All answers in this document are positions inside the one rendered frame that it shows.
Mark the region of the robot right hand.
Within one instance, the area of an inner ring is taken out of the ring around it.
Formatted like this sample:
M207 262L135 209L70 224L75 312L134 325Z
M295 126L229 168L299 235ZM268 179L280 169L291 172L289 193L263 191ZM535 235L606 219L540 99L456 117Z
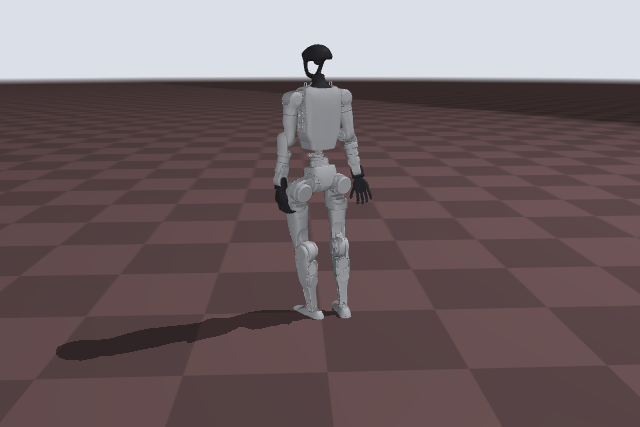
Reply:
M363 193L362 192L364 192L366 202L368 202L368 196L367 196L366 190L368 191L370 199L372 199L372 194L370 192L369 185L368 185L367 181L363 178L364 172L363 172L363 168L362 168L361 165L360 165L360 169L361 169L361 174L355 175L355 176L353 175L352 170L350 169L352 178L355 179L354 182L353 182L353 188L352 188L351 193L350 193L350 199L352 199L353 193L354 193L354 190L355 190L356 197L357 197L357 203L356 204L359 204L359 193L360 193L360 196L361 196L361 202L362 202L361 204L364 204L364 197L363 197Z

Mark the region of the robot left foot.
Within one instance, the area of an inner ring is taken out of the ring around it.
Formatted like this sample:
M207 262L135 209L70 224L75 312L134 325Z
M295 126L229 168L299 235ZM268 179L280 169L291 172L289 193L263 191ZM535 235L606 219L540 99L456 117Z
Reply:
M309 306L309 305L308 305L308 306ZM315 307L314 307L314 311L313 311L313 312L308 311L308 310L307 310L307 306L303 306L303 305L296 305L296 306L294 306L293 308L294 308L296 311L298 311L298 312L300 312L300 313L302 313L302 314L304 314L304 315L307 315L307 316L309 316L309 317L311 317L311 318L313 318L313 319L316 319L316 320L321 320L321 319L323 319L323 318L324 318L324 314L323 314L323 312L322 312L320 309L317 309L317 310L316 310L316 308L315 308Z

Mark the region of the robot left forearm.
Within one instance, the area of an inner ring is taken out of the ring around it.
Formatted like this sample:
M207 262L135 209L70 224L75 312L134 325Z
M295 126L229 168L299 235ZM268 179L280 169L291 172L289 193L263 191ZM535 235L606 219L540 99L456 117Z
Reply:
M288 150L287 136L283 133L277 136L277 161L275 167L275 176L273 182L276 186L281 187L281 179L285 177L288 182L290 157L292 157L291 150Z

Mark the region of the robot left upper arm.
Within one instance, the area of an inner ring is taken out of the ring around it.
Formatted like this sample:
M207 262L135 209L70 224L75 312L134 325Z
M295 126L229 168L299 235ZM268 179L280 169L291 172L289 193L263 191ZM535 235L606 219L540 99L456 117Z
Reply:
M287 136L288 148L292 147L295 142L298 108L302 105L304 99L304 90L294 90L286 92L282 97L283 105L283 127ZM281 133L280 133L281 134Z

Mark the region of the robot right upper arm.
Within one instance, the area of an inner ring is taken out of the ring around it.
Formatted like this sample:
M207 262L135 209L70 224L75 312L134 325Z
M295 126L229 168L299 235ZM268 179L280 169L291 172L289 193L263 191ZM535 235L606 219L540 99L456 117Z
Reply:
M352 94L347 89L339 88L341 92L341 124L338 139L342 142L349 141L354 137L353 113L352 113Z

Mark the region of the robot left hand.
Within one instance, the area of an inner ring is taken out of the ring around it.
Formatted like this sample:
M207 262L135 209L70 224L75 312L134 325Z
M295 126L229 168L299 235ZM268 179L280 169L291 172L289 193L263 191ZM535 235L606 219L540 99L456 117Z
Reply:
M281 183L281 187L280 186L274 186L276 191L276 195L275 195L275 201L278 203L278 208L280 210L282 210L285 213L295 213L296 211L292 211L289 207L288 204L288 197L287 194L285 192L285 189L288 188L287 186L287 179L285 177L283 177L280 181Z

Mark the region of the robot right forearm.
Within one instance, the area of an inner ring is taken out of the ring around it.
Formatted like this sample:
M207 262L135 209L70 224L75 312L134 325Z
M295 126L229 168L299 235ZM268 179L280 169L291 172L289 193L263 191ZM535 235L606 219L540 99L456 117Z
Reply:
M358 155L357 146L358 146L358 142L357 142L356 135L354 133L353 139L345 142L344 144L346 156L349 158L348 165L351 167L351 170L354 176L361 174L360 158L357 156Z

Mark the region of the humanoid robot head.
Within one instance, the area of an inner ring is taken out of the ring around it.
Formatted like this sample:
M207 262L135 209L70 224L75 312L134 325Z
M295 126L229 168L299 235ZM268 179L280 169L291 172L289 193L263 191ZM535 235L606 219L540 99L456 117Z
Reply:
M304 62L305 73L309 78L312 78L312 84L310 86L318 88L332 88L332 86L330 86L326 82L324 74L321 74L324 61L332 59L331 51L324 45L316 44L306 48L302 52L302 58ZM314 61L316 65L319 65L315 74L311 74L308 71L307 63L309 61Z

